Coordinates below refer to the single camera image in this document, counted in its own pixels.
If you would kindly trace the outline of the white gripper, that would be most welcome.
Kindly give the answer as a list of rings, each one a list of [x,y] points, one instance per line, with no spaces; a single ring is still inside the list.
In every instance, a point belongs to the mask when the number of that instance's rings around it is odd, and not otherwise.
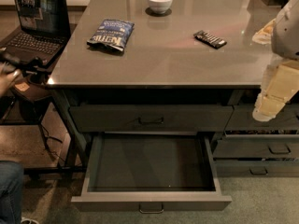
[[[299,0],[289,0],[273,19],[254,34],[252,41],[270,44],[277,55],[291,59],[268,65],[254,110],[274,117],[299,92]]]

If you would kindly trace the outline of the person's hand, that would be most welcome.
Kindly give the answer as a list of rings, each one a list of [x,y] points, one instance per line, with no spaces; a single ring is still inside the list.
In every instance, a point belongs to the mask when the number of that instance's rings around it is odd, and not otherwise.
[[[15,81],[21,76],[21,71],[19,69],[6,74],[0,73],[0,97],[2,97],[9,88],[13,86]]]

